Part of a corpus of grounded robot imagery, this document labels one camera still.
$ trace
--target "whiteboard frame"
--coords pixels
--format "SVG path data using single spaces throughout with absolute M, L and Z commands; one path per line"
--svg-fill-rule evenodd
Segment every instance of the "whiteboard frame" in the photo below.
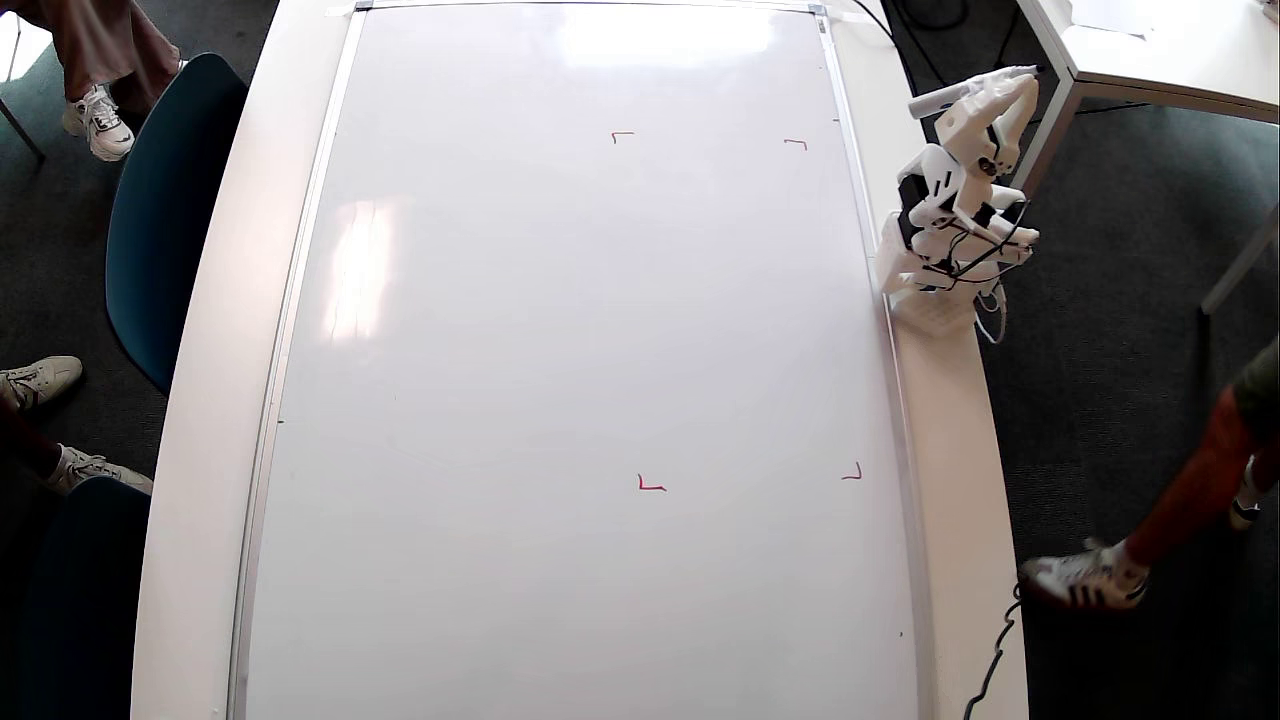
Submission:
M 815 31 L 819 35 L 826 55 L 827 74 L 831 78 L 836 110 L 840 117 L 841 135 L 845 142 L 846 165 L 850 184 L 854 191 L 854 204 L 863 231 L 863 252 L 867 258 L 867 273 L 870 279 L 873 302 L 879 302 L 877 322 L 881 332 L 878 345 L 881 361 L 892 382 L 886 388 L 890 393 L 890 423 L 895 437 L 895 452 L 899 464 L 899 491 L 902 503 L 902 527 L 906 542 L 908 577 L 911 589 L 911 616 L 915 637 L 915 676 L 916 708 L 920 719 L 934 716 L 936 673 L 933 642 L 933 611 L 929 592 L 928 560 L 925 555 L 923 519 L 919 505 L 919 489 L 915 470 L 915 452 L 911 442 L 906 398 L 902 391 L 902 372 L 897 356 L 897 340 L 890 315 L 888 297 L 877 290 L 873 260 L 876 254 L 876 229 L 867 192 L 867 174 L 854 135 L 852 114 L 845 92 L 844 76 L 840 72 L 840 59 L 832 36 L 831 18 L 824 4 L 812 4 L 788 0 L 358 0 L 351 6 L 351 20 L 343 40 L 338 68 L 334 73 L 333 90 L 325 109 L 320 137 L 311 174 L 303 196 L 302 215 L 294 238 L 293 256 L 289 264 L 284 297 L 282 299 L 280 319 L 276 328 L 275 347 L 271 354 L 271 368 L 268 375 L 266 393 L 261 423 L 259 427 L 257 452 L 253 460 L 253 473 L 250 478 L 250 493 L 246 507 L 244 532 L 241 547 L 241 570 L 236 592 L 236 611 L 232 623 L 232 652 L 229 657 L 229 683 L 227 707 L 228 717 L 244 719 L 248 683 L 248 639 L 252 634 L 253 596 L 257 587 L 257 566 L 261 551 L 262 518 L 266 506 L 266 488 L 270 482 L 271 459 L 275 447 L 275 429 L 280 423 L 280 398 L 284 392 L 285 372 L 288 369 L 289 347 L 293 340 L 293 325 L 298 311 L 298 297 L 306 275 L 307 258 L 315 231 L 320 193 L 324 188 L 329 158 L 342 117 L 342 106 L 351 79 L 351 72 L 360 49 L 360 37 L 365 26 L 365 13 L 378 9 L 440 6 L 440 5 L 672 5 L 672 6 L 713 6 L 750 8 L 759 10 L 808 13 L 814 15 Z

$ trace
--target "table leg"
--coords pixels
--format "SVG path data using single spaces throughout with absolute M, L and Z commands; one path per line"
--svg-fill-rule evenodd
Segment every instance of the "table leg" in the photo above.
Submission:
M 1267 214 L 1267 219 L 1262 223 L 1257 231 L 1254 231 L 1253 237 L 1249 238 L 1248 245 L 1244 250 L 1231 260 L 1231 265 L 1222 273 L 1222 277 L 1213 286 L 1213 290 L 1208 291 L 1204 300 L 1201 302 L 1201 313 L 1206 315 L 1212 315 L 1217 306 L 1226 300 L 1226 296 L 1235 290 L 1235 286 L 1240 283 L 1240 278 L 1244 273 L 1249 272 L 1253 266 L 1254 260 L 1262 254 L 1262 250 L 1276 238 L 1280 233 L 1280 205 L 1271 209 Z
M 1014 187 L 1025 192 L 1028 197 L 1036 193 L 1036 187 L 1048 172 L 1053 152 L 1066 137 L 1066 128 L 1070 127 L 1083 96 L 1084 94 L 1076 87 L 1076 82 L 1071 79 L 1070 74 L 1059 77 L 1053 99 L 1050 100 L 1044 118 L 1041 120 L 1039 128 L 1036 129 L 1036 137 L 1032 138 L 1030 146 L 1023 154 L 1023 161 L 1018 165 L 1018 172 L 1014 174 Z
M 9 106 L 4 104 L 4 100 L 0 100 L 0 115 L 4 115 L 5 119 L 9 120 L 13 129 L 18 132 L 18 137 L 27 143 L 27 147 L 31 147 L 31 151 L 36 154 L 36 159 L 42 163 L 45 160 L 45 154 L 40 151 L 40 147 L 36 146 L 36 141 L 31 140 L 27 131 L 22 129 L 22 123 L 18 122 L 18 118 L 13 117 L 13 113 L 9 111 Z

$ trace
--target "dark chair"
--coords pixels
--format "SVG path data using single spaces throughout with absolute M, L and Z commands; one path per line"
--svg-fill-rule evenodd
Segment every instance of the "dark chair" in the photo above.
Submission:
M 22 717 L 129 716 L 150 511 L 150 497 L 111 478 L 90 478 L 67 496 L 18 624 Z
M 106 314 L 165 395 L 209 218 L 248 88 L 227 60 L 197 55 L 138 132 L 106 236 Z

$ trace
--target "chair backrest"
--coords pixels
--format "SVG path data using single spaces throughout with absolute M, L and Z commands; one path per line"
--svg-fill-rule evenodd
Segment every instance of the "chair backrest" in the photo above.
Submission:
M 125 161 L 106 236 L 106 314 L 165 395 L 223 168 L 248 87 L 227 60 L 192 58 Z

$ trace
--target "shoelace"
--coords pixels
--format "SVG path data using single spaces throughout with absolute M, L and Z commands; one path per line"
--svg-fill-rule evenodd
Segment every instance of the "shoelace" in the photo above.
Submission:
M 1110 562 L 1102 561 L 1102 551 L 1110 547 L 1098 538 L 1088 538 L 1084 541 L 1084 552 L 1080 556 L 1073 557 L 1070 565 L 1065 568 L 1066 575 L 1073 579 L 1078 578 L 1092 578 L 1094 575 L 1111 577 L 1112 569 Z
M 115 100 L 111 100 L 111 96 L 106 92 L 106 90 L 104 90 L 101 85 L 97 85 L 93 86 L 93 90 L 84 96 L 84 110 L 81 119 L 84 122 L 86 127 L 95 120 L 101 120 L 95 126 L 95 128 L 109 129 L 113 123 L 120 122 L 120 117 L 115 114 L 116 109 L 118 106 L 115 105 Z
M 79 475 L 86 470 L 92 471 L 93 475 L 108 475 L 115 479 L 120 479 L 119 473 L 111 470 L 106 466 L 106 457 L 101 455 L 86 455 L 82 460 L 76 460 L 74 462 L 67 464 L 68 475 Z
M 18 407 L 22 410 L 29 410 L 38 397 L 36 386 L 33 384 L 36 374 L 37 370 L 31 370 L 22 375 L 0 373 L 0 382 L 9 383 L 9 387 L 13 388 L 13 395 L 18 398 Z

